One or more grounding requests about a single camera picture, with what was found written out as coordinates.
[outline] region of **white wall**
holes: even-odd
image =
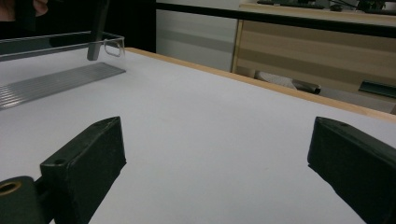
[[[162,0],[160,3],[237,10],[240,0]],[[231,71],[236,20],[157,10],[157,53]]]

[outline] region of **table surface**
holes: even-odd
[[[314,120],[396,147],[394,116],[130,50],[125,74],[0,111],[0,179],[37,179],[70,139],[120,116],[128,163],[91,223],[363,223],[307,166]]]

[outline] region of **gray floor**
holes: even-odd
[[[269,82],[272,82],[272,83],[275,83],[275,84],[278,84],[281,86],[285,86],[288,88],[295,89],[295,87],[297,87],[298,90],[303,89],[301,85],[298,85],[298,83],[299,83],[298,81],[295,82],[295,80],[291,80],[290,78],[287,78],[287,77],[280,77],[280,76],[276,76],[276,75],[272,75],[272,74],[268,74],[268,73],[264,73],[264,72],[257,72],[256,78],[259,80],[269,81]],[[395,104],[391,103],[391,102],[378,100],[375,98],[366,97],[366,96],[354,94],[354,93],[347,92],[347,91],[333,90],[333,89],[329,89],[326,87],[321,87],[320,93],[318,95],[328,97],[328,98],[331,98],[334,100],[347,102],[347,103],[350,103],[353,105],[360,105],[360,106],[368,107],[368,108],[371,108],[374,110],[379,110],[379,111],[386,112],[386,113],[390,113],[392,111],[393,107],[395,106]]]
[[[390,113],[393,107],[395,106],[395,104],[391,102],[377,100],[374,98],[361,96],[346,91],[332,90],[324,87],[321,88],[319,95],[336,99],[339,101],[351,103],[353,105],[361,105],[364,107],[372,108],[386,113]]]

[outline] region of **person's hand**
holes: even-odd
[[[15,1],[18,0],[0,0],[0,21],[15,21]],[[48,0],[31,1],[33,1],[36,16],[41,16],[47,13]]]

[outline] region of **clear plastic container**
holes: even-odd
[[[0,110],[125,72],[122,36],[91,32],[0,41]]]

